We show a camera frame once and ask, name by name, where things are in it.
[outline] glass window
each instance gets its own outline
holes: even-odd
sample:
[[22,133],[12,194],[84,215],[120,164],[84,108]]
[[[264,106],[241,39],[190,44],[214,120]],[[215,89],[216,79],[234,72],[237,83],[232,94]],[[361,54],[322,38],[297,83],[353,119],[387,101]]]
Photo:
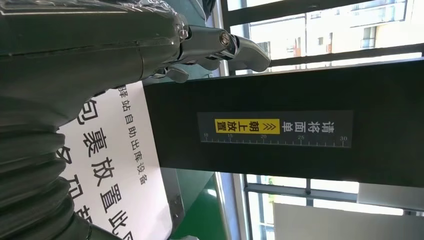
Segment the glass window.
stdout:
[[247,174],[247,182],[252,184],[267,184],[294,188],[306,188],[306,178]]
[[330,180],[311,179],[310,188],[358,194],[359,183],[354,181],[330,181]]
[[[231,26],[231,33],[258,44],[266,43],[266,52],[277,60],[424,43],[424,32],[420,31],[423,28],[423,1],[374,0]],[[408,58],[405,54],[401,56],[401,59]],[[343,61],[271,67],[266,72],[341,66],[350,60]],[[387,60],[374,57],[365,60],[367,63],[380,61]],[[251,73],[254,72],[237,71],[236,74]]]
[[249,210],[254,240],[274,240],[274,202],[306,206],[306,198],[249,192]]
[[400,208],[366,205],[366,204],[344,202],[344,201],[328,201],[328,200],[314,199],[313,206],[317,208],[337,209],[337,210],[368,213],[368,214],[386,214],[386,215],[398,215],[398,216],[401,216],[404,214],[404,210]]
[[282,0],[224,0],[228,2],[228,11],[270,4]]

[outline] printed ruler scale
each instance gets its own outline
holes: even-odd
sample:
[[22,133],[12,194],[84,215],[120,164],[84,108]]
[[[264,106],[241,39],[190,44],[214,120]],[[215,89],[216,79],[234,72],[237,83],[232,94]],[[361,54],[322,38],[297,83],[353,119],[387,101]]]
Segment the printed ruler scale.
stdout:
[[200,141],[219,144],[352,147],[352,111],[199,112]]

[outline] window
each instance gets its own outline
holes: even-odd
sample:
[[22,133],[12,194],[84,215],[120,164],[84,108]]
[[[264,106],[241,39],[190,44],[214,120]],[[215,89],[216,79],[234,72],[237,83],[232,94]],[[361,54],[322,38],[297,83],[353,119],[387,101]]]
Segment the window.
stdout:
[[[245,7],[277,2],[228,0],[228,4],[237,1],[245,2]],[[424,21],[420,16],[424,16],[424,4],[420,1],[373,0],[235,25],[230,30],[231,33],[250,38],[256,43],[267,43],[266,52],[270,58],[283,60],[424,43],[424,34],[418,31],[424,28]],[[378,60],[373,57],[370,57],[369,62]],[[340,63],[328,61],[287,64],[273,66],[267,72],[331,66],[340,66]],[[238,75],[246,73],[249,72],[236,72]]]
[[306,188],[306,178],[247,174],[247,182],[252,184],[267,184],[294,188]]
[[245,175],[245,180],[253,240],[275,239],[274,203],[367,214],[404,215],[403,209],[356,203],[358,182],[252,174]]
[[358,192],[359,192],[359,182],[311,179],[310,180],[310,188],[311,189],[319,189],[319,190],[358,194]]
[[376,45],[376,29],[377,27],[366,27],[363,29],[363,38],[361,40],[361,49],[372,49]]
[[229,11],[242,9],[242,8],[249,8],[249,7],[254,7],[254,6],[259,6],[259,5],[269,4],[269,3],[275,3],[278,1],[283,1],[283,0],[244,0],[244,1],[227,0]]
[[322,36],[318,37],[318,46],[321,46],[324,44],[324,38]]

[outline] white wall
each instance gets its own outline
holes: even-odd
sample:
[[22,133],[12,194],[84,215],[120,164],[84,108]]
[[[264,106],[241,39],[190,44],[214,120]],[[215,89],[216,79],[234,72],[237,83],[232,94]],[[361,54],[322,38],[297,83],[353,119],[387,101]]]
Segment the white wall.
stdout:
[[274,204],[276,240],[422,240],[424,217]]

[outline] black panel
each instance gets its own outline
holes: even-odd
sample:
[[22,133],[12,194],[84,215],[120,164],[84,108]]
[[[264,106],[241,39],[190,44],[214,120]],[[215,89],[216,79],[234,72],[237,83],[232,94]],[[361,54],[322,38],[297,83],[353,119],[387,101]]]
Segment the black panel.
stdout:
[[[161,167],[424,187],[424,61],[145,88]],[[199,141],[197,112],[353,111],[350,149]]]

